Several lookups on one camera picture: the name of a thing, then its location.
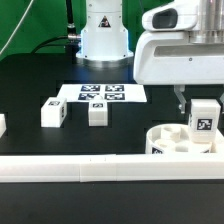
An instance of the black table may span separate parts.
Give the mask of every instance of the black table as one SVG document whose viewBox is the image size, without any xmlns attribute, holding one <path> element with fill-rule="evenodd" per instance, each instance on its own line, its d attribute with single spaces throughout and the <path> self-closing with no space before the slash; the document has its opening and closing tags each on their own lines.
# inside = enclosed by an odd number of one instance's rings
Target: black table
<svg viewBox="0 0 224 224">
<path fill-rule="evenodd" d="M 135 83 L 132 66 L 88 68 L 65 55 L 18 54 L 0 62 L 0 155 L 143 154 L 145 134 L 186 124 L 172 86 L 145 86 L 147 103 L 110 103 L 109 126 L 88 127 L 88 104 L 69 103 L 59 129 L 40 127 L 40 109 L 64 83 Z M 190 86 L 186 99 L 219 98 L 221 85 Z M 223 133 L 223 116 L 219 129 Z M 1 223 L 222 223 L 224 181 L 0 184 Z"/>
</svg>

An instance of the green background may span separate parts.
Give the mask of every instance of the green background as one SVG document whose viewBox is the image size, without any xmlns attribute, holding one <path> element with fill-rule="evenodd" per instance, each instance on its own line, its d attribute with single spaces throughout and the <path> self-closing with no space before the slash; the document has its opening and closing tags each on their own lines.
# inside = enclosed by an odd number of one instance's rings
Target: green background
<svg viewBox="0 0 224 224">
<path fill-rule="evenodd" d="M 145 11 L 168 2 L 171 1 L 142 0 Z M 30 0 L 0 0 L 0 49 L 7 42 L 29 3 Z M 86 1 L 73 0 L 72 3 L 75 25 L 77 32 L 80 33 L 86 23 Z M 139 0 L 123 0 L 123 24 L 129 30 L 129 48 L 132 51 L 135 51 L 137 40 L 143 32 L 141 18 Z M 0 56 L 0 60 L 9 54 L 29 53 L 45 40 L 66 35 L 66 26 L 65 0 L 35 0 L 9 47 Z M 63 53 L 64 49 L 48 47 L 38 52 Z"/>
</svg>

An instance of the printed marker sheet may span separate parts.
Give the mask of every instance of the printed marker sheet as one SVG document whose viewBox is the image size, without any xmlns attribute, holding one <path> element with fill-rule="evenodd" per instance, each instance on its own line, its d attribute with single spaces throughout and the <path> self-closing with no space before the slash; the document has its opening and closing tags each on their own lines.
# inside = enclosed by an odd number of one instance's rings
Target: printed marker sheet
<svg viewBox="0 0 224 224">
<path fill-rule="evenodd" d="M 89 102 L 100 95 L 108 102 L 147 102 L 143 85 L 137 84 L 64 84 L 58 96 L 67 102 Z"/>
</svg>

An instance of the white cube with marker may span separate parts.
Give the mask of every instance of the white cube with marker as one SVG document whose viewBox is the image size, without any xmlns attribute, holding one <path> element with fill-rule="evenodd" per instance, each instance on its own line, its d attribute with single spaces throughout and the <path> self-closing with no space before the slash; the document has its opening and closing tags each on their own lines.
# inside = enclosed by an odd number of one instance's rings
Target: white cube with marker
<svg viewBox="0 0 224 224">
<path fill-rule="evenodd" d="M 101 96 L 96 96 L 89 101 L 89 126 L 108 125 L 108 106 L 107 101 Z"/>
<path fill-rule="evenodd" d="M 189 138 L 193 142 L 213 142 L 219 122 L 221 106 L 216 100 L 191 100 Z"/>
<path fill-rule="evenodd" d="M 41 108 L 41 127 L 61 127 L 67 115 L 67 100 L 50 97 Z"/>
</svg>

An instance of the white robot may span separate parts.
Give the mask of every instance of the white robot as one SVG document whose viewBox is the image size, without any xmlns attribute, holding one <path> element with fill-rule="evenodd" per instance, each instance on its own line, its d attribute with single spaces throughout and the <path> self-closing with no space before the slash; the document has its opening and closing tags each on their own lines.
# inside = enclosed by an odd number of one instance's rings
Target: white robot
<svg viewBox="0 0 224 224">
<path fill-rule="evenodd" d="M 86 0 L 87 24 L 81 32 L 80 63 L 117 67 L 133 61 L 128 31 L 122 24 L 122 0 Z"/>
<path fill-rule="evenodd" d="M 142 24 L 137 83 L 174 85 L 182 112 L 185 85 L 224 83 L 224 0 L 175 0 L 146 12 Z"/>
</svg>

